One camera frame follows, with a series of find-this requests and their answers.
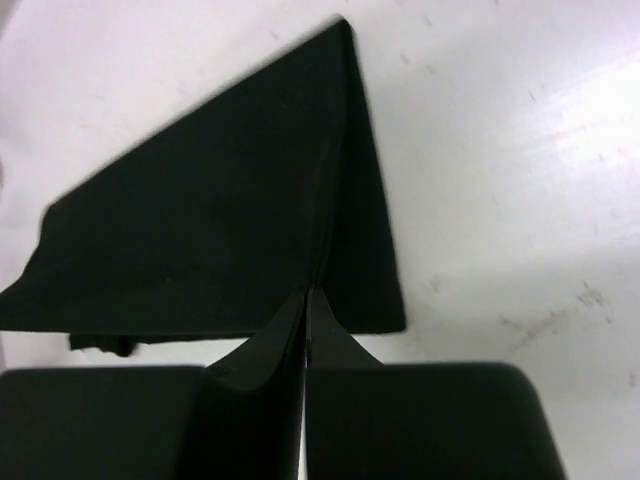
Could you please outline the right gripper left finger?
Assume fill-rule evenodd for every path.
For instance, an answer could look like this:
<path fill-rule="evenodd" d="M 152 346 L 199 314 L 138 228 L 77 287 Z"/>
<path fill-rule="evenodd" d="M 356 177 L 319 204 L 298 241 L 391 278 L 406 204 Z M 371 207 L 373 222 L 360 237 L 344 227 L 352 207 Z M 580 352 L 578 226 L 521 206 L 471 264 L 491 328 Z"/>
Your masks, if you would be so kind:
<path fill-rule="evenodd" d="M 293 479 L 305 297 L 210 366 L 19 369 L 1 378 L 5 479 Z"/>

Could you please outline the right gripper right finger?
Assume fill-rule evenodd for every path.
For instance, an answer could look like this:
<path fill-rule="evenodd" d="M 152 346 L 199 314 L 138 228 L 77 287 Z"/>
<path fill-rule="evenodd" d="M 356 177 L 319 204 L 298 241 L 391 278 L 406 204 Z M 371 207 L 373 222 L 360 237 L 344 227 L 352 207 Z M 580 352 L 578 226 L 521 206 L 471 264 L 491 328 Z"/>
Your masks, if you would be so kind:
<path fill-rule="evenodd" d="M 539 397 L 492 362 L 385 365 L 307 304 L 306 469 L 311 479 L 563 479 Z"/>

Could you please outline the black tank top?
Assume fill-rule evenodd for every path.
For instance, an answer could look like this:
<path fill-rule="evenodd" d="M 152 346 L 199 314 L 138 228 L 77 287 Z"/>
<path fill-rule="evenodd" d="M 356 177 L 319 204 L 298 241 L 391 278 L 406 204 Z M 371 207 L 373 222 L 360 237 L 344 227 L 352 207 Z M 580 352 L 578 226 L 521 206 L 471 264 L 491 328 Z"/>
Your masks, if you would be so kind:
<path fill-rule="evenodd" d="M 241 338 L 319 289 L 352 334 L 406 327 L 351 25 L 338 19 L 52 204 L 5 331 L 74 349 Z"/>

